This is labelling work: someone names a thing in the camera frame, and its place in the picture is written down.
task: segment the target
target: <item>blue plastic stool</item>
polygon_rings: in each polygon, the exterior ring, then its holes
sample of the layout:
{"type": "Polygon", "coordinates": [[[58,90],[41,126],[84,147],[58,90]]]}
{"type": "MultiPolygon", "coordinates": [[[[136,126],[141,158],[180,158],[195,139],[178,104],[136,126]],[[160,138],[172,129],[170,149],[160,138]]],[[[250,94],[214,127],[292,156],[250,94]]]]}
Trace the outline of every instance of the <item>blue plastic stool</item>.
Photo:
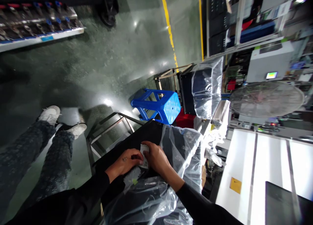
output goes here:
{"type": "Polygon", "coordinates": [[[157,114],[160,115],[160,120],[155,119],[163,124],[172,124],[176,117],[178,116],[181,106],[178,99],[178,95],[174,91],[166,90],[150,90],[144,89],[145,93],[137,99],[133,99],[130,104],[137,108],[142,116],[142,121],[149,121],[154,119],[157,114]],[[152,93],[156,97],[157,101],[147,101],[147,99],[152,93]],[[163,94],[163,97],[159,99],[158,94],[163,94]],[[154,110],[154,114],[149,118],[144,109],[154,110]]]}

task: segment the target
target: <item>yellow floor line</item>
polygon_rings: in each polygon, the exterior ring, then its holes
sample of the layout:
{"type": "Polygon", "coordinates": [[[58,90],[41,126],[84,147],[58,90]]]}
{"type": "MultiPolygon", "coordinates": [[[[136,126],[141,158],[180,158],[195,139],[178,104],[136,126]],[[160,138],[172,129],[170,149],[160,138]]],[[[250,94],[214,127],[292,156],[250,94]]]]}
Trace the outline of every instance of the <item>yellow floor line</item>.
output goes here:
{"type": "Polygon", "coordinates": [[[201,53],[202,53],[202,61],[203,61],[204,60],[204,54],[203,54],[203,31],[202,31],[202,6],[201,6],[201,0],[199,0],[199,12],[200,12],[201,53]]]}
{"type": "MultiPolygon", "coordinates": [[[[170,25],[170,16],[169,16],[169,11],[168,11],[168,9],[167,9],[166,0],[162,0],[162,3],[163,3],[165,18],[166,18],[167,30],[168,30],[168,32],[169,32],[170,42],[171,42],[173,51],[175,51],[175,49],[174,49],[174,42],[173,42],[173,35],[172,35],[171,25],[170,25]]],[[[174,60],[175,60],[175,65],[176,65],[176,67],[178,67],[175,52],[174,52],[174,60]]]]}

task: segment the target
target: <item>jeans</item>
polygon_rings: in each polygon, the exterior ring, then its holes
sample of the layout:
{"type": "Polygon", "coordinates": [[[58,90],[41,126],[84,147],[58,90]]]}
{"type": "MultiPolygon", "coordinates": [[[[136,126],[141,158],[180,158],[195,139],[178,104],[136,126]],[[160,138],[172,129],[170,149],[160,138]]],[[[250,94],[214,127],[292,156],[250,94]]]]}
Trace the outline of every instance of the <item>jeans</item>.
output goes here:
{"type": "MultiPolygon", "coordinates": [[[[6,215],[19,182],[55,132],[55,127],[48,122],[35,122],[0,154],[0,222],[6,215]]],[[[52,194],[68,189],[73,140],[74,135],[68,131],[56,133],[47,152],[39,180],[20,211],[52,194]]]]}

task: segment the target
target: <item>fingers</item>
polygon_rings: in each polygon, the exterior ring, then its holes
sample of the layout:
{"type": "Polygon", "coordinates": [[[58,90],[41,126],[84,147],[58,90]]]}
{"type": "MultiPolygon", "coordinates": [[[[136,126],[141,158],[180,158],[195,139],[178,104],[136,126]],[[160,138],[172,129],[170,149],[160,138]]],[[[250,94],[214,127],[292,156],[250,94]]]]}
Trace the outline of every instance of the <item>fingers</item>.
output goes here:
{"type": "Polygon", "coordinates": [[[139,160],[143,161],[143,155],[138,149],[132,148],[127,150],[128,157],[131,158],[132,155],[137,155],[139,160]]]}
{"type": "Polygon", "coordinates": [[[143,141],[143,142],[141,142],[141,144],[147,145],[147,146],[150,148],[150,150],[151,150],[154,146],[156,146],[154,143],[152,143],[152,142],[150,142],[150,141],[143,141]]]}
{"type": "Polygon", "coordinates": [[[147,158],[147,161],[150,160],[150,153],[148,151],[143,151],[144,156],[147,158]]]}
{"type": "Polygon", "coordinates": [[[132,163],[133,163],[133,166],[135,165],[143,165],[143,161],[142,160],[139,160],[139,159],[133,159],[131,160],[132,163]]]}

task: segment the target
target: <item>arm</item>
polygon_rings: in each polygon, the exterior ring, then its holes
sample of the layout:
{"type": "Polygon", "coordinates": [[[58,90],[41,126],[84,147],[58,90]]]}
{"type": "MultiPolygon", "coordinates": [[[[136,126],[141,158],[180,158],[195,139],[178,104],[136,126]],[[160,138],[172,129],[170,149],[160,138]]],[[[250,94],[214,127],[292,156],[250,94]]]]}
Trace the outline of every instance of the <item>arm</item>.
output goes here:
{"type": "Polygon", "coordinates": [[[141,152],[128,149],[105,172],[93,175],[78,189],[49,196],[18,213],[7,224],[82,224],[110,183],[142,164],[141,152]]]}
{"type": "Polygon", "coordinates": [[[160,146],[144,141],[150,153],[144,152],[149,165],[173,188],[196,224],[242,224],[223,207],[211,203],[179,177],[160,146]]]}

